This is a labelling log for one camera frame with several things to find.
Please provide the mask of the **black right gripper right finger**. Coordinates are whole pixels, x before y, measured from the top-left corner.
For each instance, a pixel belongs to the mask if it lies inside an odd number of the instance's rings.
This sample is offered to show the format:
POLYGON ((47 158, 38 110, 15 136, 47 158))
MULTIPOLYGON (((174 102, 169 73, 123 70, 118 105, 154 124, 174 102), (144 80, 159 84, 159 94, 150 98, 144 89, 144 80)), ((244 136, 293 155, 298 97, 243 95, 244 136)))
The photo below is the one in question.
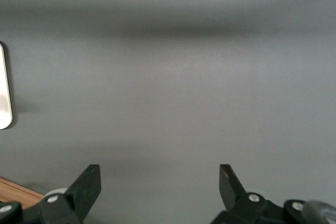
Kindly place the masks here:
POLYGON ((219 192, 225 210, 212 223, 284 223, 283 209, 260 194, 245 191, 229 164, 219 167, 219 192))

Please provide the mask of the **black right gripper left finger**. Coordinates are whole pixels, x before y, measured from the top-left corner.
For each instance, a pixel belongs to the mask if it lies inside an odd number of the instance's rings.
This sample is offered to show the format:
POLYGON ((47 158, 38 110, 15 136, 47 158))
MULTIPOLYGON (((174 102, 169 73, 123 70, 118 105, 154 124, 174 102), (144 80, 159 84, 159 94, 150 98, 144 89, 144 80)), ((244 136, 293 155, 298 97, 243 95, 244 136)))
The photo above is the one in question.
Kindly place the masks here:
POLYGON ((83 223, 100 192, 100 166, 89 165, 67 189, 53 190, 25 209, 23 223, 83 223))

